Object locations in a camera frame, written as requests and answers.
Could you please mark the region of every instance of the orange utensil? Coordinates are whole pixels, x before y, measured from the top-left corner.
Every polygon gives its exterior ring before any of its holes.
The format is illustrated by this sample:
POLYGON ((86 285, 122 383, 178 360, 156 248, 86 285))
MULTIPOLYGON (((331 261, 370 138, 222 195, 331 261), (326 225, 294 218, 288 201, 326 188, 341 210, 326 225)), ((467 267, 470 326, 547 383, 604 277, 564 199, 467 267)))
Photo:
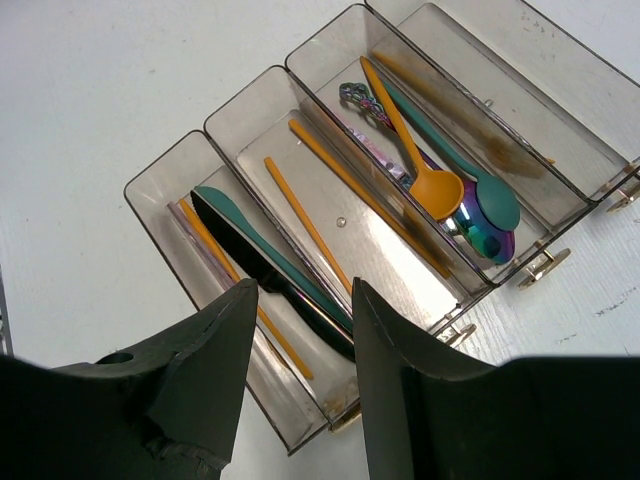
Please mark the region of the orange utensil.
POLYGON ((450 217, 462 203, 464 195, 462 180, 455 173, 430 170, 425 165, 418 147, 416 147, 409 130, 404 124, 402 116, 384 88, 372 63, 367 58, 360 57, 360 64, 371 88, 378 97, 378 101, 386 110, 389 118, 391 118, 398 136, 407 149, 416 172, 418 172, 418 176, 409 189, 409 193, 436 220, 441 221, 450 217))

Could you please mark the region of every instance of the white table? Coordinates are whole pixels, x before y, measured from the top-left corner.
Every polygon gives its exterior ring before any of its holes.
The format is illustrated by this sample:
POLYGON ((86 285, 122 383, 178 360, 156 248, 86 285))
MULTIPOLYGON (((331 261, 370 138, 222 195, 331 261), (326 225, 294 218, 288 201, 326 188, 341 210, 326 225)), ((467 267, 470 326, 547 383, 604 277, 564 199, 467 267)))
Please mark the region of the white table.
MULTIPOLYGON (((0 3, 0 262, 17 356, 93 361, 193 312, 125 183, 348 3, 0 3)), ((637 1, 533 3, 640 80, 637 1)), ((465 350, 490 362, 640 353, 638 232, 633 206, 583 221, 560 242, 574 249, 561 269, 471 313, 481 330, 465 350)), ((223 478, 365 479, 362 427, 289 459, 247 394, 223 478)))

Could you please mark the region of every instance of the teal utensil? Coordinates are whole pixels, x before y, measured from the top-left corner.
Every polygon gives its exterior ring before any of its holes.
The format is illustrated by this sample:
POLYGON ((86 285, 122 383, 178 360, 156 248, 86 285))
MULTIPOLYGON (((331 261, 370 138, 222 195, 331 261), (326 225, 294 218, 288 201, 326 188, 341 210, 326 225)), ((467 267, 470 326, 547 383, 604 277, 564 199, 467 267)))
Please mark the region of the teal utensil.
POLYGON ((215 208, 222 216, 236 226, 246 235, 260 250, 264 252, 300 289, 318 303, 329 315, 340 323, 347 331, 353 332, 353 323, 340 310, 338 305, 327 297, 322 290, 316 287, 300 270, 294 267, 289 260, 273 248, 251 226, 233 200, 220 190, 213 187, 198 186, 194 188, 209 205, 215 208))
POLYGON ((438 131, 427 122, 414 108, 407 98, 400 94, 391 84, 384 82, 384 87, 398 109, 407 116, 425 139, 430 141, 439 153, 445 155, 462 171, 475 177, 477 181, 476 195, 478 203, 489 220, 500 230, 513 231, 520 223, 520 205, 513 190, 502 179, 494 177, 483 169, 471 165, 447 143, 438 131))

